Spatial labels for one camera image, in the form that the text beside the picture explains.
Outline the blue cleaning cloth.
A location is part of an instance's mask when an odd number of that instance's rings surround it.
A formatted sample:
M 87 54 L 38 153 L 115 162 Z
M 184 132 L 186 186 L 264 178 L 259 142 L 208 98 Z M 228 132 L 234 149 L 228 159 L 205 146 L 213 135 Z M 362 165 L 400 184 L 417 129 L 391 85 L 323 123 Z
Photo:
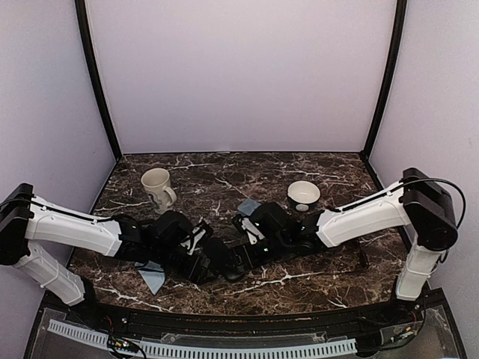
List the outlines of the blue cleaning cloth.
M 153 295 L 156 295 L 165 283 L 165 271 L 160 264 L 148 261 L 135 263 L 135 269 L 143 278 L 144 282 Z

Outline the grey glasses case green lining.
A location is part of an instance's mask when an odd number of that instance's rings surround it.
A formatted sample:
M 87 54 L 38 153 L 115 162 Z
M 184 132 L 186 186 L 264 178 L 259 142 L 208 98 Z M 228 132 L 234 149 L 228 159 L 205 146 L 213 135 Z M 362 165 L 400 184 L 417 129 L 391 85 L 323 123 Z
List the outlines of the grey glasses case green lining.
M 237 211 L 242 217 L 249 217 L 259 206 L 260 202 L 247 198 L 237 207 Z

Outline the dark sunglasses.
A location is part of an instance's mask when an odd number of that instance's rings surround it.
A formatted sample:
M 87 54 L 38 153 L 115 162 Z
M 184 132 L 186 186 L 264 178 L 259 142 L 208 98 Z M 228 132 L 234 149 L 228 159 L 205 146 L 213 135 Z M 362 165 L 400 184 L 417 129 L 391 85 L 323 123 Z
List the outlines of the dark sunglasses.
M 342 265 L 343 271 L 334 271 L 331 275 L 360 274 L 369 269 L 369 259 L 358 239 L 349 240 L 334 250 L 332 259 L 336 264 Z

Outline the black glasses case cream lining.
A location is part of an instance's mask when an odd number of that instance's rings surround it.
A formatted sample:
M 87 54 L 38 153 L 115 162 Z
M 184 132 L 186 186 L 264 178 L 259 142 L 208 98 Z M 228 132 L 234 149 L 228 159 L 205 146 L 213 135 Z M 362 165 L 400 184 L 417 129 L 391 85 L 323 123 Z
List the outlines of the black glasses case cream lining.
M 210 265 L 226 281 L 236 283 L 244 278 L 245 272 L 234 252 L 219 238 L 211 237 L 203 245 L 203 252 Z

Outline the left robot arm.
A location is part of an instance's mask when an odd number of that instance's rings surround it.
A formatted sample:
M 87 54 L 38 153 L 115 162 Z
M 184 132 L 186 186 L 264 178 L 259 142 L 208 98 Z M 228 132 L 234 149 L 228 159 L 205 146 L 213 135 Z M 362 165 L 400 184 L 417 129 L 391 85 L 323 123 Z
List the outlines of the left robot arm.
M 1 264 L 23 271 L 67 306 L 76 306 L 77 315 L 90 326 L 106 319 L 91 282 L 66 269 L 40 242 L 84 248 L 143 266 L 173 266 L 190 282 L 203 284 L 216 274 L 196 248 L 212 234 L 206 222 L 193 225 L 171 210 L 137 221 L 124 214 L 104 218 L 65 209 L 34 195 L 28 183 L 18 185 L 1 202 Z

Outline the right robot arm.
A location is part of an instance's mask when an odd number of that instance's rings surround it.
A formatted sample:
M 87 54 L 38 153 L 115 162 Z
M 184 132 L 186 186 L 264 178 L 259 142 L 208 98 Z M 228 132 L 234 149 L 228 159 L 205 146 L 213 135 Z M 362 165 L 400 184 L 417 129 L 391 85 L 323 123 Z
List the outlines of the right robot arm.
M 405 267 L 396 280 L 394 298 L 382 308 L 382 318 L 396 325 L 411 311 L 436 264 L 459 237 L 464 214 L 456 215 L 447 180 L 428 177 L 408 168 L 400 180 L 361 200 L 323 209 L 296 219 L 277 203 L 262 203 L 239 212 L 234 226 L 248 242 L 231 249 L 238 271 L 247 271 L 279 260 L 336 248 L 352 239 L 392 227 L 410 226 L 415 239 Z

